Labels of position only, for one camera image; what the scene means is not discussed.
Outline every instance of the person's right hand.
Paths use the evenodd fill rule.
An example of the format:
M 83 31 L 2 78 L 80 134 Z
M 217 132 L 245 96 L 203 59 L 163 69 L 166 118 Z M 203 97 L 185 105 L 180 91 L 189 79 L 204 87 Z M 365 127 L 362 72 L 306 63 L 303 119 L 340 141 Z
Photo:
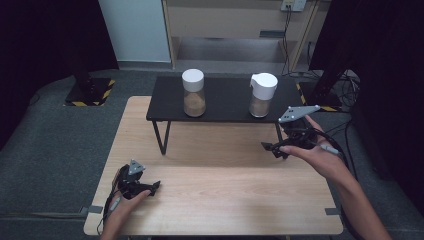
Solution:
M 318 125 L 318 123 L 316 123 L 311 117 L 305 116 L 305 118 L 312 127 L 323 131 L 321 126 Z M 318 145 L 325 144 L 331 146 L 331 144 L 322 136 L 318 136 L 317 143 Z M 283 146 L 280 147 L 280 151 L 305 160 L 323 177 L 336 183 L 340 183 L 340 181 L 346 176 L 352 176 L 339 156 L 329 153 L 319 146 L 315 146 L 311 150 L 296 146 Z

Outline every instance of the white lid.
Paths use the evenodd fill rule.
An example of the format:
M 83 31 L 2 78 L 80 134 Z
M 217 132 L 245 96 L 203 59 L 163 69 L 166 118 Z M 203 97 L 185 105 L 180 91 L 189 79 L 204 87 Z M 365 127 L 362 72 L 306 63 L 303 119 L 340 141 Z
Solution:
M 269 100 L 274 96 L 278 79 L 269 73 L 253 74 L 250 86 L 253 87 L 253 95 L 261 100 Z
M 198 69 L 188 69 L 183 72 L 183 86 L 189 92 L 198 92 L 204 84 L 203 72 Z

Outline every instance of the yellow and black hazard tape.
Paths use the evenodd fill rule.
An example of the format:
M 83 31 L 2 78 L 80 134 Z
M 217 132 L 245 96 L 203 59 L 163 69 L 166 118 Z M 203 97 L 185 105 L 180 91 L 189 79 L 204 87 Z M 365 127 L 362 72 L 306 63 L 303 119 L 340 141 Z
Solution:
M 303 106 L 308 106 L 308 103 L 306 102 L 306 98 L 305 95 L 303 94 L 302 89 L 300 88 L 300 85 L 298 83 L 296 83 L 296 87 L 297 87 L 297 91 L 299 92 L 300 95 L 300 100 L 302 100 L 302 104 Z M 339 112 L 342 111 L 341 108 L 339 107 L 332 107 L 332 106 L 320 106 L 322 112 Z
M 114 84 L 115 84 L 115 80 L 110 80 L 101 101 L 98 101 L 98 102 L 72 101 L 72 102 L 65 102 L 65 106 L 76 106 L 76 107 L 102 106 L 106 102 L 107 98 L 109 97 L 110 91 L 112 90 L 112 87 Z

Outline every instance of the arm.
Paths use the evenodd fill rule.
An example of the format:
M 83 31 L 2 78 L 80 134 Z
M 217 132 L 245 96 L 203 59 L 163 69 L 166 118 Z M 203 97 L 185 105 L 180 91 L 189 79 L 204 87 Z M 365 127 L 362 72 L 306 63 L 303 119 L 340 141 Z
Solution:
M 322 131 L 321 127 L 309 116 L 306 116 L 306 119 L 314 128 Z M 318 143 L 331 146 L 321 136 L 318 137 Z M 347 218 L 363 238 L 391 239 L 361 186 L 338 156 L 326 152 L 320 147 L 306 150 L 294 146 L 284 146 L 280 150 L 302 158 L 319 174 L 335 184 Z
M 111 240 L 117 239 L 119 236 L 119 232 L 125 222 L 128 220 L 131 212 L 140 204 L 143 199 L 149 196 L 150 191 L 146 190 L 139 193 L 134 198 L 127 200 L 123 196 L 121 196 L 121 200 L 116 206 L 115 210 L 110 214 L 106 224 L 103 227 L 102 235 L 100 236 L 101 240 Z M 115 202 L 115 200 L 119 196 L 115 196 L 111 203 Z

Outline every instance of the black metal leg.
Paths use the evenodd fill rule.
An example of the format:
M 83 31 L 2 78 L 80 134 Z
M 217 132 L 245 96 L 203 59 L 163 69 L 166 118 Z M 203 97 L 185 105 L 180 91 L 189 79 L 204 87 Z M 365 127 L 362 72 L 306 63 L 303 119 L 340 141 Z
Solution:
M 169 129 L 171 128 L 171 121 L 168 121 L 168 124 L 166 125 L 166 132 L 165 132 L 165 139 L 162 144 L 162 140 L 160 138 L 159 129 L 156 121 L 152 121 L 153 128 L 155 129 L 156 139 L 158 140 L 159 149 L 162 155 L 166 154 L 166 147 L 168 146 L 168 137 L 169 137 Z
M 280 128 L 280 124 L 279 123 L 275 123 L 275 129 L 277 129 L 278 141 L 279 142 L 282 142 L 283 141 L 283 136 L 281 135 L 281 128 Z

